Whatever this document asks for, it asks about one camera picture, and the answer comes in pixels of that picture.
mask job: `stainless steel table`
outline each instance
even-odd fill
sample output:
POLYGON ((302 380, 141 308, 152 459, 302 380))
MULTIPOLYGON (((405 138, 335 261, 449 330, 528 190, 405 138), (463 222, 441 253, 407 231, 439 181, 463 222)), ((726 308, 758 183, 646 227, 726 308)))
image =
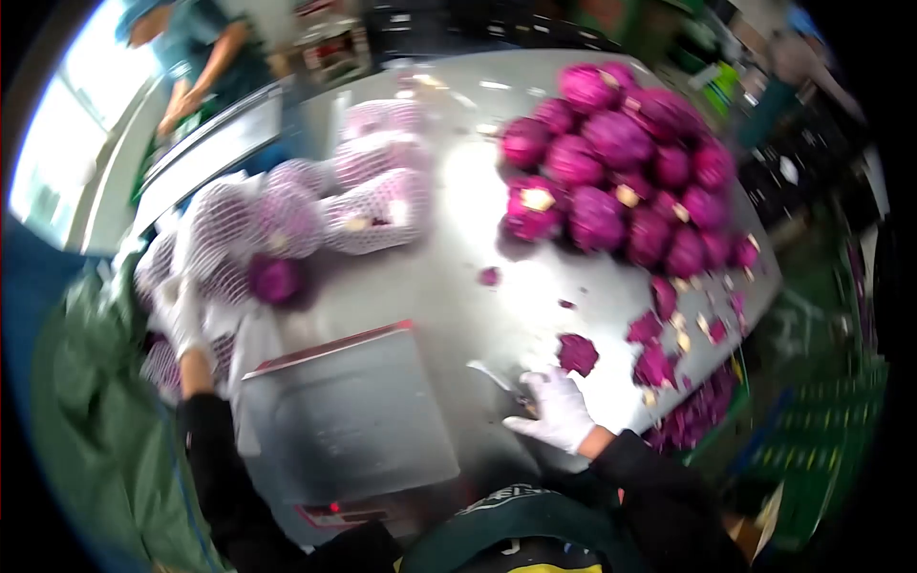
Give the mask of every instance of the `stainless steel table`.
MULTIPOLYGON (((525 115, 539 99, 555 95, 555 77, 564 65, 607 60, 630 61, 643 85, 661 85, 631 58, 578 50, 482 53, 418 68, 418 74, 441 83, 440 89, 427 87, 417 94, 429 102, 435 116, 429 134, 436 151, 435 222, 428 236, 410 246, 362 257, 317 253, 313 263, 320 286, 315 302, 307 311, 284 319, 290 350, 413 319, 462 474, 475 484, 481 483, 477 476, 492 474, 492 464, 507 459, 517 467, 536 464, 531 450, 500 425, 514 411, 512 403, 492 382, 465 366, 473 358, 514 379, 525 368, 554 360, 558 334, 592 339, 601 358, 581 389, 595 421, 613 431, 642 432, 687 395, 663 391, 655 407, 648 408, 632 382, 640 346, 624 342, 624 334, 628 323, 651 305, 645 270, 619 264, 605 254, 567 252, 551 242, 525 246, 498 240, 506 185, 495 167, 495 143, 475 127, 525 115), (491 265, 503 275, 495 288, 476 282, 478 272, 491 265), (574 302, 577 308, 562 308, 558 299, 574 302)), ((339 94, 350 92, 355 104, 392 97, 397 89, 395 76, 385 72, 310 100, 306 113, 316 142, 326 141, 329 110, 339 94)), ((738 183, 733 204, 736 226, 752 232, 761 246, 753 282, 741 271, 729 273, 736 289, 746 293, 746 319, 754 326, 775 297, 781 277, 767 235, 738 183)), ((695 323, 699 311, 711 316, 706 295, 692 291, 679 299, 692 343, 678 365, 679 380, 682 375, 704 380, 739 344, 722 282, 722 276, 704 279, 716 298, 715 312, 732 327, 728 340, 719 346, 712 346, 695 323)), ((671 331, 667 326, 668 349, 675 347, 671 331)), ((585 467, 582 459, 549 448, 537 451, 549 465, 585 467)))

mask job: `green crate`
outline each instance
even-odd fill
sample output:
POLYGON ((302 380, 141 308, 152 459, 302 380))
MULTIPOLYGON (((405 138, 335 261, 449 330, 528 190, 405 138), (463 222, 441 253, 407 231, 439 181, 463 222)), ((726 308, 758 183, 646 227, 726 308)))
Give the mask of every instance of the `green crate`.
POLYGON ((745 357, 742 354, 741 346, 735 350, 729 360, 735 371, 735 375, 739 379, 739 383, 733 389, 733 399, 729 402, 726 416, 719 424, 707 432, 707 435, 703 437, 703 440, 701 440, 694 449, 681 450, 674 455, 674 457, 680 459, 681 463, 685 466, 690 466, 695 462, 698 457, 710 447, 710 444, 716 441, 717 437, 723 431, 723 428, 732 426, 741 412, 751 403, 751 392, 748 389, 748 372, 746 370, 745 357))
POLYGON ((797 385, 752 453, 742 476, 783 484, 774 546, 801 549, 842 507, 872 440, 886 373, 877 364, 855 377, 797 385))

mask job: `black sleeve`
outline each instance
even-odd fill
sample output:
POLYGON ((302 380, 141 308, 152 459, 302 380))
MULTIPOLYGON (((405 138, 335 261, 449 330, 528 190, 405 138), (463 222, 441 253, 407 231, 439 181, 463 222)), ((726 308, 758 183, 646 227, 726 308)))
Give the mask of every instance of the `black sleeve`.
POLYGON ((639 435, 624 430, 590 470, 624 490, 622 515, 657 573, 748 570, 701 476, 657 454, 639 435))
POLYGON ((401 552, 379 522, 339 534, 308 556, 287 538, 236 451, 228 402, 197 394, 179 405, 178 418, 201 513, 216 549, 238 573, 392 571, 401 552))

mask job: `green uniform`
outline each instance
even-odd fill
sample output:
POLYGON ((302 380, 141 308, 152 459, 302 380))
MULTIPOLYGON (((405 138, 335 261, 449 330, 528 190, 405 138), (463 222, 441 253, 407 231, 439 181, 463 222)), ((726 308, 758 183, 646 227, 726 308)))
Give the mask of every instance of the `green uniform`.
MULTIPOLYGON (((210 59, 214 43, 233 21, 214 0, 180 0, 172 8, 168 27, 151 47, 175 82, 186 79, 193 86, 210 59)), ((211 92, 217 108, 222 109, 270 82, 264 55, 249 42, 217 78, 211 92)))

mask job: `plastic crate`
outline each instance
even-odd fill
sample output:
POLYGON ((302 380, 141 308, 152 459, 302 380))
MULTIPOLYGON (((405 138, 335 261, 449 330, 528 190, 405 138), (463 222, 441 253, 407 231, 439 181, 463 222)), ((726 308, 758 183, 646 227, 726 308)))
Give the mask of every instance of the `plastic crate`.
POLYGON ((838 380, 811 380, 781 400, 741 456, 741 478, 783 484, 774 546, 797 551, 853 486, 881 413, 887 367, 838 380))

